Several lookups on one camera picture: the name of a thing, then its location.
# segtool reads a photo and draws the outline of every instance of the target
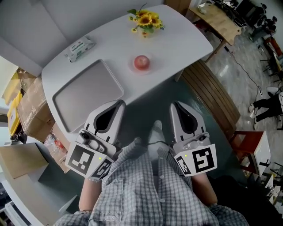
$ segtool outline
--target shirt sleeve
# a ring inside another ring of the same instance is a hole
[[[209,209],[216,216],[220,226],[249,226],[242,214],[228,207],[213,204]]]
[[[90,215],[91,212],[89,211],[77,211],[74,214],[67,214],[57,220],[54,226],[88,226]]]

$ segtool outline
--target plaid shirt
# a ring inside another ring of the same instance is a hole
[[[227,207],[206,207],[192,191],[168,150],[159,147],[158,193],[153,183],[149,152],[134,143],[123,149],[102,181],[102,192],[90,212],[65,215],[56,226],[96,225],[248,225]]]

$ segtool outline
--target forearm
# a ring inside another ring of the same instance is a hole
[[[80,211],[92,211],[101,193],[101,181],[94,182],[88,179],[84,180],[83,189],[80,195]]]
[[[206,173],[191,177],[193,192],[206,206],[217,203],[216,194],[207,178]]]

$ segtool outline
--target red apple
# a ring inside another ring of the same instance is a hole
[[[134,59],[134,66],[137,69],[139,69],[139,70],[146,70],[146,69],[148,69],[149,68],[149,64],[150,64],[149,58],[147,58],[144,55],[137,56]]]

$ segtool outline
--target gray tray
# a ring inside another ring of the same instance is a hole
[[[65,84],[52,100],[66,131],[74,132],[93,110],[123,94],[105,62],[97,60]]]

